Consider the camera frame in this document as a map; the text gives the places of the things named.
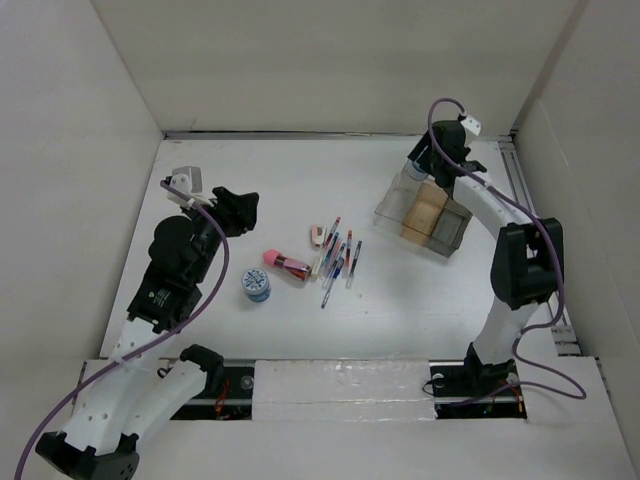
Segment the blue round jar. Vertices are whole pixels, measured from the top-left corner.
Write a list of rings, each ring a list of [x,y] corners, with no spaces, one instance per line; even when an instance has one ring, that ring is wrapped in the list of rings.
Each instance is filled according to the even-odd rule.
[[[264,302],[271,295],[267,273],[260,268],[246,270],[242,275],[241,285],[247,298],[253,302]]]
[[[404,172],[409,178],[417,182],[422,182],[428,177],[428,173],[425,172],[417,162],[411,160],[405,163]]]

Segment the pink white stapler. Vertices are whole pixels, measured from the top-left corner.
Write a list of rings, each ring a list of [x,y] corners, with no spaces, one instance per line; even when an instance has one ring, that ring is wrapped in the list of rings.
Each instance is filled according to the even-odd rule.
[[[314,249],[321,249],[326,241],[327,230],[325,226],[314,225],[310,229],[310,241]]]

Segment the pink capped pencil tube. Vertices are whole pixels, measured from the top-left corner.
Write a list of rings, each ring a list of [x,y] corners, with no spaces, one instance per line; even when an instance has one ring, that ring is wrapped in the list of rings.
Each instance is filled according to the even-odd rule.
[[[289,258],[275,249],[264,252],[263,260],[268,266],[282,270],[301,282],[306,282],[311,274],[308,264]]]

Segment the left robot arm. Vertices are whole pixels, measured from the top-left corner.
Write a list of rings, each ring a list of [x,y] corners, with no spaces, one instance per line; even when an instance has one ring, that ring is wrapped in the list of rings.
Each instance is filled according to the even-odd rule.
[[[170,188],[181,212],[155,228],[150,263],[134,295],[109,364],[77,387],[84,400],[35,451],[70,479],[130,479],[138,447],[189,400],[223,389],[223,357],[200,345],[184,349],[158,379],[159,360],[175,337],[211,303],[200,285],[217,252],[252,231],[259,195],[216,187],[210,199]]]

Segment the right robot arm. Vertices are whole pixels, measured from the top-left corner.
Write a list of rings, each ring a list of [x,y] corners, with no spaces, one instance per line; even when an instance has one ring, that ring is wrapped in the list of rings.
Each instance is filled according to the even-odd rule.
[[[490,270],[494,300],[485,324],[461,366],[432,371],[434,395],[457,397],[462,405],[514,383],[514,351],[530,318],[564,286],[561,223],[538,218],[509,199],[491,185],[484,165],[467,158],[468,137],[479,129],[465,115],[431,123],[402,171],[412,182],[433,178],[495,240]]]

